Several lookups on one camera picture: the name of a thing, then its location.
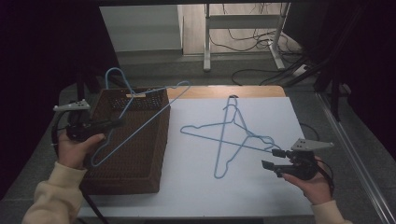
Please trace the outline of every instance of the blue wire hanger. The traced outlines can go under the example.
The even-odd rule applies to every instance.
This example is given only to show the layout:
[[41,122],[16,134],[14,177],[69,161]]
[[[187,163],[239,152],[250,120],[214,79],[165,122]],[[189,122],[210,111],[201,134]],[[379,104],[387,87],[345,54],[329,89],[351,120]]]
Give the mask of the blue wire hanger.
[[[278,145],[275,144],[275,141],[274,141],[274,139],[273,139],[272,137],[270,137],[270,136],[264,136],[264,135],[257,135],[257,134],[251,132],[251,131],[248,129],[248,126],[246,125],[246,123],[245,123],[245,121],[244,121],[244,118],[243,118],[243,116],[242,116],[242,113],[241,113],[241,111],[240,111],[239,108],[238,108],[238,102],[237,102],[236,98],[237,98],[237,96],[235,96],[235,95],[232,95],[232,96],[230,96],[230,97],[228,98],[228,100],[227,100],[227,105],[223,108],[223,110],[225,110],[225,111],[224,111],[224,119],[223,119],[223,122],[205,124],[205,125],[201,125],[201,126],[198,126],[198,127],[197,127],[197,126],[194,126],[194,125],[186,125],[186,126],[183,126],[183,127],[180,129],[180,132],[181,132],[181,133],[189,134],[189,135],[192,135],[192,136],[201,137],[201,138],[204,138],[204,139],[209,139],[209,140],[214,140],[214,141],[218,141],[218,142],[219,142],[218,155],[217,155],[217,158],[216,158],[215,171],[214,171],[214,174],[213,174],[214,177],[215,177],[216,179],[221,179],[221,178],[223,178],[223,177],[227,174],[228,167],[229,167],[229,163],[235,159],[236,155],[239,153],[239,151],[242,149],[242,147],[246,147],[246,148],[250,148],[250,149],[255,149],[255,150],[259,150],[259,151],[264,151],[264,152],[271,152],[271,151],[269,151],[269,149],[271,149],[271,148],[273,148],[273,147],[280,148]],[[229,121],[227,121],[227,116],[228,116],[228,112],[229,112],[229,107],[233,107],[235,111],[233,112],[232,119],[229,120]],[[236,118],[239,118],[239,119],[241,120],[242,124],[237,123]],[[245,139],[242,141],[242,143],[235,143],[235,142],[230,142],[230,141],[224,141],[224,140],[223,140],[223,138],[224,138],[225,126],[226,126],[227,124],[234,124],[234,125],[236,125],[237,127],[241,128],[242,130],[245,131],[245,133],[246,133],[247,136],[246,136]],[[191,130],[199,130],[199,129],[202,129],[202,128],[213,127],[213,126],[219,126],[219,125],[221,125],[220,139],[213,138],[213,137],[207,137],[207,136],[203,136],[203,135],[200,135],[200,134],[197,134],[197,133],[194,133],[194,132],[188,132],[188,131],[187,131],[188,129],[191,129]],[[268,146],[266,146],[266,147],[251,147],[251,146],[247,146],[246,143],[247,143],[248,139],[251,139],[251,138],[259,139],[259,140],[261,140],[265,145],[268,145]],[[229,145],[234,145],[234,146],[239,146],[239,148],[235,151],[235,153],[231,156],[231,158],[227,160],[225,171],[224,171],[222,174],[218,175],[219,158],[220,158],[220,152],[221,152],[221,150],[222,150],[222,144],[223,144],[223,143],[229,144]]]
[[119,116],[119,119],[121,119],[121,118],[124,116],[125,112],[128,110],[129,106],[132,104],[134,98],[135,98],[135,97],[138,97],[139,95],[144,95],[144,94],[151,93],[151,92],[155,92],[155,91],[163,91],[163,90],[166,90],[166,89],[176,89],[176,88],[178,88],[178,87],[180,87],[180,86],[183,86],[183,84],[186,84],[186,85],[187,85],[187,86],[186,86],[187,88],[186,88],[183,92],[181,92],[177,97],[175,97],[175,99],[173,99],[172,101],[170,101],[169,104],[167,104],[167,105],[164,106],[160,111],[158,111],[153,117],[151,117],[149,120],[147,120],[147,121],[146,121],[142,126],[140,126],[136,131],[134,131],[134,133],[131,133],[131,135],[129,135],[127,138],[125,138],[125,140],[124,140],[123,142],[121,142],[116,148],[114,148],[110,153],[108,153],[108,155],[105,156],[101,161],[95,163],[95,162],[94,162],[94,159],[96,158],[96,156],[97,156],[106,146],[108,146],[108,144],[110,143],[111,136],[112,136],[112,134],[114,133],[114,129],[112,129],[112,130],[110,131],[110,133],[108,134],[108,137],[107,137],[107,139],[106,139],[106,142],[105,142],[103,145],[101,145],[101,146],[95,151],[95,153],[91,156],[91,166],[92,166],[92,167],[97,167],[97,166],[99,166],[100,164],[102,164],[104,161],[106,161],[108,158],[110,158],[117,150],[119,150],[125,143],[127,143],[129,140],[131,140],[131,138],[133,138],[138,132],[140,132],[140,130],[142,130],[142,129],[143,129],[146,125],[148,125],[152,120],[154,120],[157,116],[159,116],[168,106],[170,106],[175,100],[177,100],[181,95],[184,94],[184,92],[186,92],[186,91],[191,87],[191,84],[190,84],[189,81],[181,81],[181,82],[177,83],[176,86],[164,86],[164,87],[161,87],[161,88],[159,88],[159,89],[148,90],[148,91],[143,91],[143,92],[136,93],[136,92],[134,92],[134,90],[132,90],[132,88],[131,88],[131,86],[129,85],[128,81],[126,80],[126,77],[125,77],[124,73],[122,72],[122,70],[120,70],[120,69],[117,68],[117,67],[114,67],[114,68],[108,69],[107,72],[106,72],[106,75],[105,75],[105,78],[106,78],[105,82],[106,82],[106,89],[107,89],[107,90],[109,89],[109,87],[108,87],[108,75],[109,75],[110,72],[115,71],[115,70],[117,70],[117,71],[119,71],[119,72],[121,73],[122,78],[123,78],[123,80],[124,80],[124,82],[125,82],[127,88],[129,89],[131,95],[132,95],[131,100],[128,102],[128,104],[125,106],[125,108],[122,110],[122,112],[121,112],[121,114],[120,114],[120,116]]

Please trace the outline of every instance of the table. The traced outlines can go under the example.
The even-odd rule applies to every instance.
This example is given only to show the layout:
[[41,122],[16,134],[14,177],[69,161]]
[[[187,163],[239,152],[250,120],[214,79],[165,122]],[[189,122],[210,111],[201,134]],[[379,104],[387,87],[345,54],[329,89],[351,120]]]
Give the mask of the table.
[[[168,89],[169,98],[177,97],[185,88]],[[288,160],[243,148],[226,170],[225,162],[237,150],[235,147],[225,147],[218,157],[219,169],[214,169],[216,141],[179,132],[186,122],[200,123],[224,118],[222,108],[229,95],[239,97],[238,108],[248,129],[254,133],[265,130],[284,149],[290,148],[299,137],[304,137],[289,98],[278,86],[191,87],[171,104],[160,192],[92,195],[92,200],[104,216],[151,219],[312,215],[310,203],[301,191],[285,184],[273,172],[263,170],[260,158],[277,164],[289,164]],[[238,138],[243,139],[245,131],[233,131],[232,127],[227,128],[224,140],[233,139],[239,143]],[[205,134],[211,136],[218,133],[218,129],[205,129]],[[252,141],[247,145],[262,146],[262,142]],[[216,179],[213,174],[217,172],[226,175]],[[92,217],[95,214],[87,204],[83,204],[79,216]]]

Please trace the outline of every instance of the wicker basket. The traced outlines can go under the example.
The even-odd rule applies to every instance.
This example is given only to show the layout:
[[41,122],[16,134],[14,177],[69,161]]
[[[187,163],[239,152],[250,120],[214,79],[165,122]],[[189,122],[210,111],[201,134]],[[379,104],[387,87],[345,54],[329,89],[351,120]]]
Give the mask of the wicker basket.
[[[148,89],[135,89],[136,93]],[[130,101],[127,89],[102,90],[92,119],[117,119]],[[125,124],[114,130],[110,144],[95,158],[101,161],[115,147],[169,103],[166,90],[136,97],[125,112]],[[155,193],[160,190],[170,106],[97,167],[90,167],[81,187],[94,195]]]

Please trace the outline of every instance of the person's arm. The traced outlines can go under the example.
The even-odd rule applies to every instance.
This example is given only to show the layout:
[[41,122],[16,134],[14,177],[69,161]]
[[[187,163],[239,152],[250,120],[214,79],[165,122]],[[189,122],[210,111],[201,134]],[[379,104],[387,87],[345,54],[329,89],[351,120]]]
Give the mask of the person's arm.
[[293,175],[283,174],[283,178],[292,185],[300,188],[304,196],[312,203],[317,224],[350,224],[352,222],[344,220],[335,200],[330,194],[330,187],[322,174],[317,173],[310,180],[301,180]]
[[37,185],[35,203],[22,223],[71,223],[76,218],[82,202],[79,184],[87,172],[83,168],[84,157],[104,138],[97,134],[77,143],[65,133],[59,136],[59,159],[49,180]]

